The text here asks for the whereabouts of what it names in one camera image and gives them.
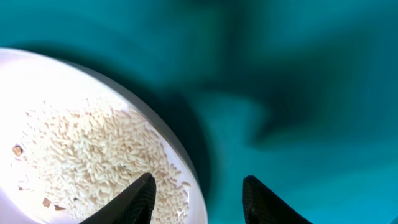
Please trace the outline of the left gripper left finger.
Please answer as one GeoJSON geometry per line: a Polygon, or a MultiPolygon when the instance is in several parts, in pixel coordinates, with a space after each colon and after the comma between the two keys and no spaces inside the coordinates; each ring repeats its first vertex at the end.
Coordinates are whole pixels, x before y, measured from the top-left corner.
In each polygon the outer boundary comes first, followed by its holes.
{"type": "Polygon", "coordinates": [[[150,224],[155,196],[155,178],[145,173],[81,224],[150,224]]]}

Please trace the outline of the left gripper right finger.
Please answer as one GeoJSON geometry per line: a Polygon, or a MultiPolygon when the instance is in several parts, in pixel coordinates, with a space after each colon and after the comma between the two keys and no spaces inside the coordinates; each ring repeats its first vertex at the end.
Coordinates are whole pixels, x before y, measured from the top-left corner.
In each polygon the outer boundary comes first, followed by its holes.
{"type": "Polygon", "coordinates": [[[253,175],[243,179],[246,224],[312,224],[253,175]]]}

